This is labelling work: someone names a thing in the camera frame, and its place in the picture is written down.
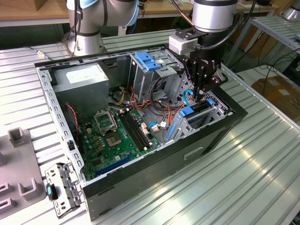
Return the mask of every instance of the power cable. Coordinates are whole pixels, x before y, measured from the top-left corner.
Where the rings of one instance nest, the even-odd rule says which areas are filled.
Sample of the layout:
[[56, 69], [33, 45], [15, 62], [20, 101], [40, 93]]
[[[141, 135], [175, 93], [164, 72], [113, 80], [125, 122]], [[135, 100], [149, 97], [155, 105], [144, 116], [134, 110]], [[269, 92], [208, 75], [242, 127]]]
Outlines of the power cable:
[[266, 84], [267, 84], [267, 79], [268, 79], [268, 76], [269, 76], [269, 73], [270, 73], [272, 67], [274, 67], [274, 66], [276, 65], [276, 63], [277, 63], [279, 60], [281, 60], [282, 58], [284, 58], [284, 57], [288, 56], [289, 54], [291, 54], [291, 53], [293, 53], [293, 52], [296, 52], [296, 51], [298, 51], [298, 50], [300, 50], [300, 48], [297, 48], [297, 49], [295, 49], [295, 50], [293, 50], [293, 51], [291, 51], [291, 52], [289, 52], [289, 53], [287, 53], [287, 54], [281, 56], [279, 59], [277, 59], [277, 60], [271, 65], [271, 67], [270, 67], [270, 69], [269, 69], [269, 71], [268, 71], [268, 73], [267, 73], [267, 75], [266, 75], [266, 79], [265, 79], [265, 81], [264, 81], [264, 84], [263, 84], [262, 96], [263, 96], [263, 94], [264, 94], [264, 91], [265, 91], [265, 88], [266, 88]]

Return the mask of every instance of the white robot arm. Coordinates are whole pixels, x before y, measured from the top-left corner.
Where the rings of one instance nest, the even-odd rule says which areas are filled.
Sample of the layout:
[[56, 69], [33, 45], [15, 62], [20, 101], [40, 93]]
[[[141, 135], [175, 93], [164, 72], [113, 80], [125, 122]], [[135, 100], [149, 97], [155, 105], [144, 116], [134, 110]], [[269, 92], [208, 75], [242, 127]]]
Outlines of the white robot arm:
[[101, 26], [131, 26], [138, 0], [67, 0], [71, 27], [68, 48], [75, 56], [101, 53]]

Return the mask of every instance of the aluminum extrusion table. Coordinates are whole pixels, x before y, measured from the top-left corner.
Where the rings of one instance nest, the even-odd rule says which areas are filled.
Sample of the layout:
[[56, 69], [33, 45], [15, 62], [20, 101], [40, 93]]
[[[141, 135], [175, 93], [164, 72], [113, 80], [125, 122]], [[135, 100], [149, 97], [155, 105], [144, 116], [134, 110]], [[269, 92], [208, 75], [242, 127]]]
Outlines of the aluminum extrusion table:
[[297, 52], [300, 53], [300, 41], [298, 41], [295, 37], [296, 34], [300, 33], [300, 22], [290, 22], [280, 16], [256, 17], [248, 20], [244, 30], [235, 42], [227, 61], [225, 62], [226, 65], [229, 65], [240, 44], [250, 30], [251, 25], [256, 26], [260, 30], [254, 34], [245, 51], [247, 51], [247, 49], [249, 49], [255, 43], [262, 32], [265, 32], [282, 43], [282, 46], [275, 54], [277, 58], [280, 56], [284, 46], [287, 46], [292, 50], [299, 49]]
[[[104, 38], [109, 51], [163, 44], [173, 30]], [[62, 44], [35, 46], [53, 59]], [[44, 183], [45, 170], [65, 162], [62, 146], [28, 48], [0, 51], [0, 134], [29, 129]], [[300, 128], [226, 67], [222, 88], [248, 112], [196, 162], [90, 222], [85, 204], [58, 220], [48, 198], [0, 221], [11, 224], [289, 224], [300, 210]]]

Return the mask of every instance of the metal bracket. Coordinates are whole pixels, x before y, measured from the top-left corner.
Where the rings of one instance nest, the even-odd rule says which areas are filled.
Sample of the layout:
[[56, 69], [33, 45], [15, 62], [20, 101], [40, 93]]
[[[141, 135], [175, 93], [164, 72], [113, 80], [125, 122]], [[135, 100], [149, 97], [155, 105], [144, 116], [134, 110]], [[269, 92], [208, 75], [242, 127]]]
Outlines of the metal bracket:
[[56, 216], [62, 218], [79, 208], [83, 192], [72, 164], [55, 164], [45, 173], [48, 184], [54, 184], [58, 193], [58, 199], [53, 201]]

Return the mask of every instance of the blue plastic clip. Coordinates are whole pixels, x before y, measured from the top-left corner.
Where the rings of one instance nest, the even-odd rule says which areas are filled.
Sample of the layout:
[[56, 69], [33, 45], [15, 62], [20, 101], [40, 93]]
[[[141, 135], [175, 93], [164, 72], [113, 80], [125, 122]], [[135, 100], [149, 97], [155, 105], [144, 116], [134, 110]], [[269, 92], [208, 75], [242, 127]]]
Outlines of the blue plastic clip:
[[194, 110], [188, 106], [188, 107], [184, 107], [183, 109], [181, 109], [179, 113], [182, 117], [185, 117], [189, 114], [194, 113]]
[[210, 104], [211, 106], [213, 106], [215, 104], [214, 100], [212, 100], [211, 98], [209, 98], [207, 100], [208, 104]]
[[147, 71], [161, 68], [161, 65], [157, 64], [154, 58], [146, 52], [137, 52], [135, 56]]

